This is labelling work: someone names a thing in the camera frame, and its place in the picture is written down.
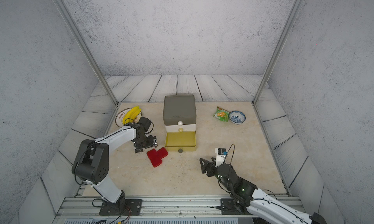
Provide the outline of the grey top drawer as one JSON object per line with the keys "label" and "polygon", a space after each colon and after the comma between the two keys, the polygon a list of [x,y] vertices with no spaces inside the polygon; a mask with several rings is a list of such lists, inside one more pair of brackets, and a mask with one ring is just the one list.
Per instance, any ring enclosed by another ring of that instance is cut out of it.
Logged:
{"label": "grey top drawer", "polygon": [[167,95],[164,98],[163,121],[166,126],[196,124],[196,105],[193,94]]}

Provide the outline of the red brooch box front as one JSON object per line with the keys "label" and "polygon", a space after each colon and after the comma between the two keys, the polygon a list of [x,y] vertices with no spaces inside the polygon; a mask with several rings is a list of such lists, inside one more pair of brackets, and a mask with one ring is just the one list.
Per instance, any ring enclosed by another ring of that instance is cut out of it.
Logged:
{"label": "red brooch box front", "polygon": [[160,159],[160,158],[152,158],[152,159],[150,159],[150,161],[151,161],[151,164],[154,168],[160,166],[163,162],[162,159]]}

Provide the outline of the yellow bottom drawer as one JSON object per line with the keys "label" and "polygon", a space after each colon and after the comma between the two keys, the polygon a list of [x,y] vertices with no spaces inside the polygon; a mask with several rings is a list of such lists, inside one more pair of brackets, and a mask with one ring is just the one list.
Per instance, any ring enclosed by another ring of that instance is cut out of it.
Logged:
{"label": "yellow bottom drawer", "polygon": [[165,148],[167,151],[187,152],[196,151],[196,132],[170,132],[167,133]]}

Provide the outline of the red brooch box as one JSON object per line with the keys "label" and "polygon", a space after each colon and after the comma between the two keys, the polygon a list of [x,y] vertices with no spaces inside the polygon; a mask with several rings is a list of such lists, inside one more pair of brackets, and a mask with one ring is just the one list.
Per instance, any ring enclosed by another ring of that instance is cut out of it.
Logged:
{"label": "red brooch box", "polygon": [[160,158],[152,158],[152,159],[150,159],[150,161],[151,161],[151,164],[154,168],[160,166],[163,162],[162,159],[160,159]]}
{"label": "red brooch box", "polygon": [[148,151],[147,156],[150,161],[159,159],[156,149],[151,149],[150,151]]}
{"label": "red brooch box", "polygon": [[157,155],[160,159],[163,159],[165,158],[166,156],[168,156],[168,151],[166,150],[165,147],[162,147],[160,148],[158,151],[157,151]]}

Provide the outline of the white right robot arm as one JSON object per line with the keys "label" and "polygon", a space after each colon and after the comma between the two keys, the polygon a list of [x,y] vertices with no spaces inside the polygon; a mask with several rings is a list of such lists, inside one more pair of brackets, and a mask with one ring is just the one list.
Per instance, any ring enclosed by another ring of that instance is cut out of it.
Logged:
{"label": "white right robot arm", "polygon": [[280,202],[258,188],[248,180],[239,177],[233,166],[222,163],[216,166],[216,160],[199,159],[201,170],[207,177],[215,177],[218,184],[229,195],[216,207],[223,215],[251,214],[271,224],[325,224],[325,219],[313,213],[300,212]]}

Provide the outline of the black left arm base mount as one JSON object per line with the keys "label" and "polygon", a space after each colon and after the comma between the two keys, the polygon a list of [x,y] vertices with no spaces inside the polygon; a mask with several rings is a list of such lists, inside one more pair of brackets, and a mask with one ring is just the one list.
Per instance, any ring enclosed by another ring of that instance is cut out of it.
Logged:
{"label": "black left arm base mount", "polygon": [[139,216],[143,202],[142,199],[127,199],[124,192],[115,203],[111,203],[104,198],[102,198],[102,201],[99,216]]}

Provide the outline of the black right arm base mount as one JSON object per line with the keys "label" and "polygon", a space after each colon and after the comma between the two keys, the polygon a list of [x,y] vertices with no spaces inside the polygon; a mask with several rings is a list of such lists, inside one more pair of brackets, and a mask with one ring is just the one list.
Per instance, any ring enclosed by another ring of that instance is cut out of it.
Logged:
{"label": "black right arm base mount", "polygon": [[246,206],[240,205],[232,198],[221,199],[216,209],[220,210],[222,215],[250,215]]}

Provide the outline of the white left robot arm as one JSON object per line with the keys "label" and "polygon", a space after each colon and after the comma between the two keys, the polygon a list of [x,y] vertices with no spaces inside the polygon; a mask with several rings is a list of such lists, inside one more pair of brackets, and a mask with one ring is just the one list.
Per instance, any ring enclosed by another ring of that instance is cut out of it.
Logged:
{"label": "white left robot arm", "polygon": [[105,207],[123,211],[126,195],[109,176],[110,156],[127,142],[133,142],[136,153],[157,147],[157,138],[148,132],[153,126],[150,119],[141,117],[139,122],[127,123],[107,136],[83,140],[73,162],[72,174],[83,181],[82,186],[91,185],[100,194]]}

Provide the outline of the white drawer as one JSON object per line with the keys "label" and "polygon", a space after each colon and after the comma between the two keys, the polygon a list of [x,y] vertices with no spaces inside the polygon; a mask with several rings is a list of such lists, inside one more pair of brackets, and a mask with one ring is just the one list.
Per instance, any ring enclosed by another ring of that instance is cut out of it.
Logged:
{"label": "white drawer", "polygon": [[165,126],[166,132],[191,132],[196,131],[196,124],[188,124],[188,125],[168,125]]}

